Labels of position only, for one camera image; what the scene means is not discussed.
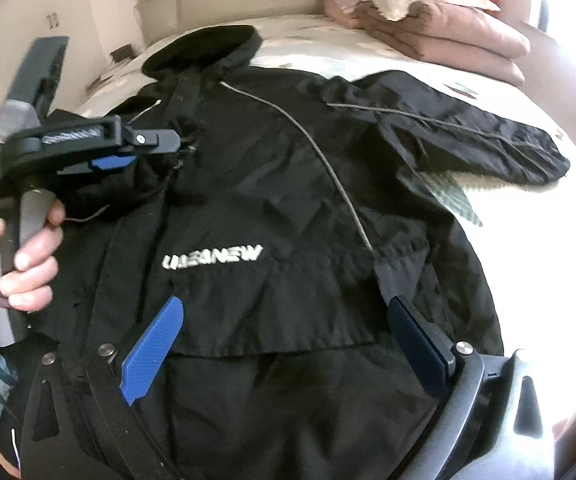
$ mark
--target white bedsheet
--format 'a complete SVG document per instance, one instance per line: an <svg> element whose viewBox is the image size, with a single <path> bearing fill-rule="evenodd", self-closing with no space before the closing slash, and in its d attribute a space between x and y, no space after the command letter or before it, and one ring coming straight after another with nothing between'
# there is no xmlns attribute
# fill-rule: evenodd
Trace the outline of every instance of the white bedsheet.
<svg viewBox="0 0 576 480"><path fill-rule="evenodd" d="M576 410L576 147L519 89L484 76L405 57L363 31L321 16L242 20L257 27L263 46L252 64L307 70L348 80L404 70L437 90L501 117L547 131L571 161L567 176L547 188L512 186L454 174L481 221L459 214L481 260L499 316L506 354L524 348L539 373L546 426ZM124 67L78 113L100 116L152 80L143 61L177 36L159 41ZM466 89L476 98L451 88Z"/></svg>

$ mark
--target drawstring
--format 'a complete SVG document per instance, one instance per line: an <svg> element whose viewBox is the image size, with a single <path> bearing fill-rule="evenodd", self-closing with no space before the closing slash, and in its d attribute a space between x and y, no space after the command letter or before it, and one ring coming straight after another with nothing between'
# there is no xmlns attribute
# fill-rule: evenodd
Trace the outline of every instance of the drawstring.
<svg viewBox="0 0 576 480"><path fill-rule="evenodd" d="M142 110L141 112L139 112L137 115L135 115L135 117L133 117L132 119L130 119L130 121L127 122L127 124L131 124L132 122L136 121L137 119L139 119L143 114L145 114L146 112L151 111L155 106L158 106L161 104L161 99L158 99L157 102L155 102L155 104L153 104L152 106L149 106L148 108L146 108L145 110Z"/></svg>
<svg viewBox="0 0 576 480"><path fill-rule="evenodd" d="M346 202L346 205L348 206L348 209L350 209L350 214L353 216L354 219L354 224L357 226L357 230L359 231L359 234L364 242L364 245L366 245L366 248L369 251L372 251L372 245L370 244L370 240L368 239L367 235L366 235L366 231L364 231L364 227L362 226L362 223L359 219L359 216L357 215L357 211L354 209L353 203L350 201L350 197L348 196L348 194L346 193L346 190L344 189L344 186L341 184L341 181L339 180L339 178L337 177L337 173L335 173L335 170L333 170L332 166L330 165L330 163L328 162L328 159L326 158L326 156L324 155L324 153L319 149L319 146L317 145L317 143L315 142L315 140L310 136L310 134L306 131L306 129L301 126L293 117L292 115L290 115L288 112L286 112L285 110L283 110L282 108L280 108L279 106L277 106L276 104L271 103L270 101L266 101L260 97L254 96L252 94L249 94L247 92L244 92L242 90L238 90L236 88L233 88L232 86L230 86L228 83L225 83L223 81L220 81L220 83L222 84L222 86L225 86L227 89L232 90L233 92L236 92L238 94L241 95L245 95L247 97L250 97L251 99L254 99L255 101L259 101L260 103L263 103L265 105L268 105L272 108L274 108L275 110L277 110L279 113L283 114L286 118L288 118L290 120L290 122L292 124L294 124L297 128L299 128L300 132L302 134L304 134L306 136L306 138L308 139L308 141L310 142L310 144L312 145L313 149L315 150L315 152L317 152L317 155L319 155L319 158L321 159L321 161L324 163L324 166L326 167L326 170L328 170L328 174L330 175L330 177L332 178L333 182L335 183L335 187L337 187L337 190L341 193L341 196L344 198L344 201Z"/></svg>

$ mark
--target jacket hood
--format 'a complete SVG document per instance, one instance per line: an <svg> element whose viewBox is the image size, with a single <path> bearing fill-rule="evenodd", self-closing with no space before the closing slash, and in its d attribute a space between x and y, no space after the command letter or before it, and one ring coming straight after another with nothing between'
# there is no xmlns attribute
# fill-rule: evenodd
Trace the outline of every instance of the jacket hood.
<svg viewBox="0 0 576 480"><path fill-rule="evenodd" d="M220 78L229 70L247 65L261 46L255 27L223 25L184 35L150 56L142 72L161 80L170 71L199 69L211 78Z"/></svg>

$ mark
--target silver metal part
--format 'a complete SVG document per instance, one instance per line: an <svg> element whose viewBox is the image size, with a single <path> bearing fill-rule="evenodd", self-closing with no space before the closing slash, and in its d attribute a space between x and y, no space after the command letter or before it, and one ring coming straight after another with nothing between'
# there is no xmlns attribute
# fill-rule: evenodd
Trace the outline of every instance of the silver metal part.
<svg viewBox="0 0 576 480"><path fill-rule="evenodd" d="M454 347L461 355L470 355L473 351L472 345L465 341L459 341Z"/></svg>
<svg viewBox="0 0 576 480"><path fill-rule="evenodd" d="M0 108L0 142L21 130L41 126L37 112L33 105L23 101L8 99Z"/></svg>
<svg viewBox="0 0 576 480"><path fill-rule="evenodd" d="M114 345L112 343L104 343L99 347L97 353L101 355L101 357L110 357L114 354Z"/></svg>
<svg viewBox="0 0 576 480"><path fill-rule="evenodd" d="M46 366L51 365L56 358L54 352L48 352L44 357L42 357L42 363Z"/></svg>

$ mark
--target white logo text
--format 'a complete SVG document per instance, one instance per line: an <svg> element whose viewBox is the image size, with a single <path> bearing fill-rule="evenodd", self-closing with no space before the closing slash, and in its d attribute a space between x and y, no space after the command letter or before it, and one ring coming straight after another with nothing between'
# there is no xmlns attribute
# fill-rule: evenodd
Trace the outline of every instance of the white logo text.
<svg viewBox="0 0 576 480"><path fill-rule="evenodd" d="M161 266L164 269L187 269L198 265L212 265L216 263L229 264L233 262L256 262L261 251L261 245L236 246L228 249L204 249L203 251L193 251L190 254L181 256L164 256Z"/></svg>

